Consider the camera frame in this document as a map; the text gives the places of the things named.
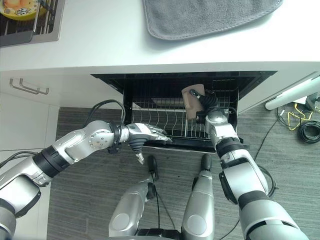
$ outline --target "gray carpet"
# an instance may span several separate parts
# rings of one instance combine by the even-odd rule
[[[59,112],[57,138],[79,129],[88,109],[62,107]],[[116,120],[114,110],[100,110],[95,119]],[[320,120],[315,114],[314,120]],[[238,134],[250,145],[254,157],[269,128],[276,121],[274,111],[257,106],[238,119]],[[157,158],[160,179],[157,190],[177,229],[181,228],[184,209],[191,192],[193,178],[200,167],[202,154],[144,148],[145,156]],[[274,176],[278,190],[274,200],[292,216],[310,240],[320,236],[320,148],[303,144],[297,133],[279,122],[269,133],[257,157],[257,162]],[[218,240],[238,220],[238,207],[225,199],[218,174],[221,167],[213,156],[212,175],[215,197],[215,237]],[[99,151],[60,173],[51,184],[48,219],[48,240],[102,240],[108,236],[108,224],[125,190],[147,175],[128,146],[117,155]],[[145,205],[141,228],[156,228],[157,201]],[[160,204],[160,227],[173,226]],[[240,225],[225,240],[243,239]]]

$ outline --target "yellow wire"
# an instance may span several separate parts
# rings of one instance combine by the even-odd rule
[[[287,116],[288,116],[288,125],[289,125],[289,130],[290,130],[290,131],[294,131],[294,130],[297,129],[297,127],[300,126],[300,122],[299,122],[295,127],[291,127],[291,125],[290,125],[290,116],[293,116],[293,117],[295,117],[295,118],[297,118],[297,119],[300,119],[301,122],[302,122],[302,121],[309,121],[309,120],[311,119],[311,117],[312,117],[312,114],[314,113],[314,112],[312,111],[312,112],[310,113],[309,117],[306,118],[306,115],[305,115],[304,113],[302,113],[302,112],[298,109],[298,104],[297,104],[297,103],[294,104],[294,108],[295,108],[301,115],[303,115],[303,118],[302,118],[301,116],[295,115],[293,112],[288,112]]]

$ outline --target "open dishwasher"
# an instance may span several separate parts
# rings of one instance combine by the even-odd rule
[[[145,146],[212,153],[204,124],[188,120],[181,90],[203,84],[214,93],[228,122],[237,128],[238,101],[275,71],[93,74],[123,94],[125,124],[144,123],[164,129],[173,143]]]

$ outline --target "white cabinet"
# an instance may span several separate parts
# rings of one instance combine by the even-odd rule
[[[19,86],[19,79],[23,78],[23,85],[49,93],[32,94],[10,87],[9,81],[13,78],[13,84]],[[18,96],[36,102],[59,106],[91,108],[96,103],[107,99],[116,99],[122,102],[122,94],[90,74],[73,75],[33,75],[19,76],[8,73],[0,73],[0,91],[2,93]],[[108,108],[117,108],[116,104],[108,104]]]
[[[0,92],[0,162],[20,150],[39,152],[51,145],[56,138],[58,114],[58,106]],[[0,174],[22,160],[7,163]],[[47,238],[50,186],[40,191],[36,205],[17,219],[14,240]]]
[[[45,147],[49,105],[0,93],[0,150]]]

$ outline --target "gray towel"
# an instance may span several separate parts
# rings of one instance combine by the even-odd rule
[[[143,0],[149,33],[182,40],[224,32],[276,10],[283,0]]]

